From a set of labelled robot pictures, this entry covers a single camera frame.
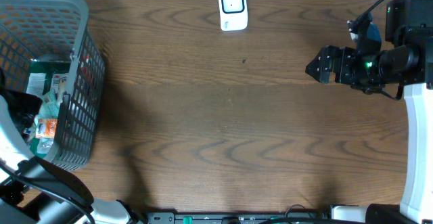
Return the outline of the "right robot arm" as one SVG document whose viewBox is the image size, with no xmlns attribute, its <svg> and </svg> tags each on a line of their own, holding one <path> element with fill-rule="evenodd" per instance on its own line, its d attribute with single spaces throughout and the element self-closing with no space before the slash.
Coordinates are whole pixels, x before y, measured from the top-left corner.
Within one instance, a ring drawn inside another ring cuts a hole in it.
<svg viewBox="0 0 433 224">
<path fill-rule="evenodd" d="M 367 223 L 432 222 L 432 0 L 392 0 L 382 38 L 370 11 L 347 22 L 356 46 L 323 47 L 306 66 L 316 81 L 348 85 L 366 95 L 398 86 L 408 116 L 407 174 L 398 205 L 371 204 Z M 382 40 L 393 48 L 383 50 Z"/>
</svg>

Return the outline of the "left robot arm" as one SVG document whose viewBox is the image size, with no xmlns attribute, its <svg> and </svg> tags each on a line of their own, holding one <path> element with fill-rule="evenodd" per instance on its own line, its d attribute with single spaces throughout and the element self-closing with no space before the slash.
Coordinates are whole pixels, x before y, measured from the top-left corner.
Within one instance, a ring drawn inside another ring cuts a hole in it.
<svg viewBox="0 0 433 224">
<path fill-rule="evenodd" d="M 128 204 L 95 199 L 75 175 L 32 154 L 20 131 L 40 105 L 1 77 L 1 222 L 146 223 Z"/>
</svg>

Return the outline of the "orange Kleenex tissue pack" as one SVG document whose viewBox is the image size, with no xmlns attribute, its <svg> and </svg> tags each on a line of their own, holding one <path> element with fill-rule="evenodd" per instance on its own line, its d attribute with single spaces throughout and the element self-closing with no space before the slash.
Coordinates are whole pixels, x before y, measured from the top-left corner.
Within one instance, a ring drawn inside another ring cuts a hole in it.
<svg viewBox="0 0 433 224">
<path fill-rule="evenodd" d="M 41 138 L 53 139 L 55 137 L 57 123 L 58 120 L 53 118 L 38 119 L 35 137 L 39 139 Z"/>
</svg>

